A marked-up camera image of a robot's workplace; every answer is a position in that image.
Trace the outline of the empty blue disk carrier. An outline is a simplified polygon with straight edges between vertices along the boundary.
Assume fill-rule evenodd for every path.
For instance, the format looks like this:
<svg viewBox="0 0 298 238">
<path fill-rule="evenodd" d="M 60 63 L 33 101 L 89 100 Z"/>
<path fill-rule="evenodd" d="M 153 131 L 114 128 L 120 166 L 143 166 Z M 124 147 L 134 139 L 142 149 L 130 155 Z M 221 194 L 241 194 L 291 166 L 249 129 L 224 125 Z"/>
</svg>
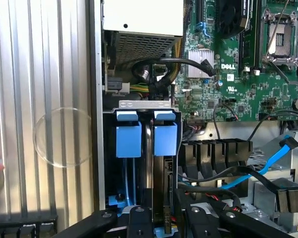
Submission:
<svg viewBox="0 0 298 238">
<path fill-rule="evenodd" d="M 135 111 L 108 117 L 109 205 L 118 209 L 137 204 L 136 159 L 142 155 L 142 125 Z"/>
</svg>

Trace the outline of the grey disk bay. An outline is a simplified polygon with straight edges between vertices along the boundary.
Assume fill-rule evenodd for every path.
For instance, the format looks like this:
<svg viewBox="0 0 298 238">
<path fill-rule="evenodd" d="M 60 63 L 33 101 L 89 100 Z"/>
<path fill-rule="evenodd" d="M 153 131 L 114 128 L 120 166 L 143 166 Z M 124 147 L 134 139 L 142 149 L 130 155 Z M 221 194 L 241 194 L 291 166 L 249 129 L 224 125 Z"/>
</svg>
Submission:
<svg viewBox="0 0 298 238">
<path fill-rule="evenodd" d="M 112 102 L 106 106 L 102 113 L 102 146 L 103 146 L 103 156 L 98 160 L 99 165 L 99 182 L 103 185 L 103 197 L 105 199 L 106 207 L 116 207 L 109 205 L 109 182 L 108 182 L 108 162 L 109 162 L 109 152 L 108 152 L 108 129 L 109 122 L 108 117 L 110 114 L 115 113 L 117 111 L 135 111 L 138 115 L 139 121 L 142 125 L 142 137 L 141 137 L 141 146 L 142 146 L 142 155 L 140 158 L 136 159 L 136 172 L 137 172 L 137 204 L 135 206 L 147 207 L 141 204 L 141 196 L 142 196 L 142 176 L 141 173 L 143 171 L 144 165 L 144 125 L 146 118 L 151 119 L 153 117 L 154 111 L 173 111 L 176 115 L 176 124 L 178 126 L 177 131 L 177 150 L 176 150 L 176 160 L 174 161 L 174 190 L 177 187 L 176 174 L 177 174 L 177 161 L 178 161 L 178 153 L 179 147 L 182 139 L 182 122 L 181 122 L 181 114 L 176 109 L 171 106 L 169 101 L 140 101 L 140 100 L 121 100 L 117 102 Z"/>
</svg>

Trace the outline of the clear round plastic disc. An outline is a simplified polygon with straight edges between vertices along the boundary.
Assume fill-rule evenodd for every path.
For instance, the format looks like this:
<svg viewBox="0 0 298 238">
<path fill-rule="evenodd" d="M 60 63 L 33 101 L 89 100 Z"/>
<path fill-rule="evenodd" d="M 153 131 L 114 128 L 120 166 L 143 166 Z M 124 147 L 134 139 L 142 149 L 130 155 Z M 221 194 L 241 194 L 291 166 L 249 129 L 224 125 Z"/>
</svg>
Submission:
<svg viewBox="0 0 298 238">
<path fill-rule="evenodd" d="M 37 154 L 58 168 L 74 168 L 92 157 L 91 117 L 77 108 L 62 107 L 46 112 L 33 129 Z"/>
</svg>

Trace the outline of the open grey PC case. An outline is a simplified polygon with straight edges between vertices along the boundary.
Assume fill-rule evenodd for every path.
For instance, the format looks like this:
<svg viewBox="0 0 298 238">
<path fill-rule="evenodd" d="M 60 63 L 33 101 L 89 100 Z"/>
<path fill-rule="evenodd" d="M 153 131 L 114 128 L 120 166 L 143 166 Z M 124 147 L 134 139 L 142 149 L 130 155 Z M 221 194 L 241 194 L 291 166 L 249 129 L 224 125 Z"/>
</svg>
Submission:
<svg viewBox="0 0 298 238">
<path fill-rule="evenodd" d="M 184 0 L 183 36 L 158 58 L 139 60 L 130 69 L 118 70 L 110 62 L 107 34 L 102 28 L 103 0 L 88 0 L 90 73 L 91 73 L 91 151 L 96 211 L 111 210 L 121 216 L 128 212 L 106 207 L 103 185 L 99 182 L 98 160 L 103 156 L 102 113 L 106 106 L 121 100 L 169 101 L 181 114 L 182 142 L 195 140 L 239 138 L 253 142 L 253 152 L 247 167 L 258 171 L 268 180 L 285 187 L 298 186 L 298 111 L 273 111 L 274 116 L 287 114 L 292 120 L 257 121 L 198 121 L 188 123 L 183 113 L 175 106 L 175 80 L 185 65 L 191 65 L 214 76 L 215 70 L 207 60 L 201 64 L 187 59 L 184 55 L 187 18 L 190 16 L 190 1 Z M 277 209 L 276 196 L 255 177 L 238 173 L 220 180 L 209 182 L 189 182 L 178 177 L 177 188 L 219 188 L 235 193 L 242 206 L 242 213 L 290 235 L 298 226 L 297 213 L 281 213 Z M 163 238 L 181 238 L 175 214 L 173 197 L 172 235 Z M 194 205 L 202 207 L 208 214 L 216 216 L 211 208 L 212 198 L 190 193 Z"/>
</svg>

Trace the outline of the green Dell motherboard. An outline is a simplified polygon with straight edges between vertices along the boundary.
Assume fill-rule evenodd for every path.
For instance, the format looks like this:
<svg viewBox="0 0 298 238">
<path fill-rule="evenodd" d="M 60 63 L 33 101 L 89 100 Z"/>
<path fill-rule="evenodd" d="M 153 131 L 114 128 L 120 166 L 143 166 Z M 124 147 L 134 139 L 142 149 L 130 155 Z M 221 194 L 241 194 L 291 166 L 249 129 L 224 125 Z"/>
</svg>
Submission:
<svg viewBox="0 0 298 238">
<path fill-rule="evenodd" d="M 250 26 L 244 31 L 250 45 L 249 66 L 239 73 L 239 34 L 229 39 L 219 37 L 216 0 L 190 1 L 184 55 L 188 58 L 188 51 L 196 49 L 214 51 L 216 73 L 210 78 L 189 78 L 188 65 L 181 68 L 174 84 L 175 106 L 186 122 L 293 119 L 287 114 L 272 114 L 277 110 L 296 111 L 292 101 L 298 98 L 298 65 L 290 70 L 262 62 L 261 26 L 267 7 L 274 9 L 275 5 L 268 0 L 253 0 Z M 287 10 L 298 13 L 298 0 L 291 0 Z"/>
</svg>

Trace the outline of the silver finned heatsink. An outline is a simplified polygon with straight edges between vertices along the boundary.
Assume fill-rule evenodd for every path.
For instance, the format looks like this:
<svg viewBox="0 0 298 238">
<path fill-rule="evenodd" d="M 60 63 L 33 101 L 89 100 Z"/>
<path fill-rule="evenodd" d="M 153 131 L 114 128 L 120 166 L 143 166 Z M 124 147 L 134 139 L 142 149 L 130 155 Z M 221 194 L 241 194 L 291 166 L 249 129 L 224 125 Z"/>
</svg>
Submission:
<svg viewBox="0 0 298 238">
<path fill-rule="evenodd" d="M 214 67 L 214 51 L 209 49 L 196 49 L 188 51 L 188 59 L 193 60 L 199 64 L 203 60 L 208 60 L 210 65 Z M 189 78 L 210 78 L 207 73 L 193 67 L 191 65 L 188 66 L 187 77 Z"/>
</svg>

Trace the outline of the installed green RAM stick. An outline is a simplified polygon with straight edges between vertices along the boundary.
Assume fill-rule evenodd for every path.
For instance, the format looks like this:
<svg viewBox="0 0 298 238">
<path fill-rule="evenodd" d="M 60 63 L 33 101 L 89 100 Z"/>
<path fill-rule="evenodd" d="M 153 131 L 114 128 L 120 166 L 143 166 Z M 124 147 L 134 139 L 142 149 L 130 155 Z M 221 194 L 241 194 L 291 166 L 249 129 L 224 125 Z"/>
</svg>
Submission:
<svg viewBox="0 0 298 238">
<path fill-rule="evenodd" d="M 249 66 L 249 52 L 250 52 L 249 42 L 245 40 L 244 32 L 239 34 L 239 48 L 238 48 L 238 71 L 242 73 L 245 66 Z"/>
</svg>

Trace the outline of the CPU socket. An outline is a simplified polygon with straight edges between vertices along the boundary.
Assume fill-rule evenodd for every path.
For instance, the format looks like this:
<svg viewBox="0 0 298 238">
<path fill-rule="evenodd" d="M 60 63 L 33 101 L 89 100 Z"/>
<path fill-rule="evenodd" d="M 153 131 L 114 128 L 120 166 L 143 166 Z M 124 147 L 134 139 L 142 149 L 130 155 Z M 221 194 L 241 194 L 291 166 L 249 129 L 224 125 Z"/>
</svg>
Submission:
<svg viewBox="0 0 298 238">
<path fill-rule="evenodd" d="M 290 70 L 298 65 L 297 34 L 298 13 L 275 12 L 266 8 L 262 17 L 262 62 L 286 66 Z"/>
</svg>

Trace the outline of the metal locking lever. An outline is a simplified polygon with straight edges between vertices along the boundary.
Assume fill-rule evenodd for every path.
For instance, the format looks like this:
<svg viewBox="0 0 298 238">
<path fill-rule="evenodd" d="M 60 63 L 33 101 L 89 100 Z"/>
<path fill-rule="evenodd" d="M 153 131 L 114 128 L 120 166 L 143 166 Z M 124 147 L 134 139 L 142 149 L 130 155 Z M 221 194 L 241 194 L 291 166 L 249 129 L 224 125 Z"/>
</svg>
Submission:
<svg viewBox="0 0 298 238">
<path fill-rule="evenodd" d="M 265 61 L 288 58 L 292 52 L 291 35 L 296 17 L 287 10 L 291 0 L 268 0 L 275 5 L 266 9 L 265 22 L 268 24 L 268 43 Z"/>
</svg>

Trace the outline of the silver power supply unit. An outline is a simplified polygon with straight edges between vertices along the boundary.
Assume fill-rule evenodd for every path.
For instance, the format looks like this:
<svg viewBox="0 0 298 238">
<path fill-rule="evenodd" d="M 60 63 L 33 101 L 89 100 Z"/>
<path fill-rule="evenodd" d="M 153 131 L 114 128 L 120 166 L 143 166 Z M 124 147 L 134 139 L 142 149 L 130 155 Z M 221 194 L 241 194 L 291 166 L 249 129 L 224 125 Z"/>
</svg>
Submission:
<svg viewBox="0 0 298 238">
<path fill-rule="evenodd" d="M 103 0 L 102 14 L 118 70 L 160 57 L 183 36 L 184 0 Z"/>
</svg>

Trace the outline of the black plastic frame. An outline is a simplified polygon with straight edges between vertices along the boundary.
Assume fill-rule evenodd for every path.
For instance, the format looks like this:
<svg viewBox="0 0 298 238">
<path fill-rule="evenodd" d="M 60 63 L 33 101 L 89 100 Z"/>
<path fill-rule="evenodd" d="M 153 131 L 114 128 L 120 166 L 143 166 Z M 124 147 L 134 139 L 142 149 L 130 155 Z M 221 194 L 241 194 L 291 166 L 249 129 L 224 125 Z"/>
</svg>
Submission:
<svg viewBox="0 0 298 238">
<path fill-rule="evenodd" d="M 0 238 L 51 238 L 57 233 L 57 216 L 0 221 Z"/>
</svg>

